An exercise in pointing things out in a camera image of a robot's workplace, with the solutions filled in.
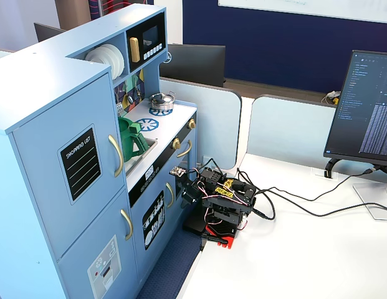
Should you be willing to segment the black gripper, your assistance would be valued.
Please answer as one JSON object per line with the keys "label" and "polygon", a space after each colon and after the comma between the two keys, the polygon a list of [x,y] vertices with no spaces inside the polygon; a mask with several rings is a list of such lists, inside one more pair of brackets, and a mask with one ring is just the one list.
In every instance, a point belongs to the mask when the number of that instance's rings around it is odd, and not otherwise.
{"label": "black gripper", "polygon": [[176,177],[176,193],[181,193],[181,208],[199,201],[202,197],[209,196],[209,170],[208,169],[189,169]]}

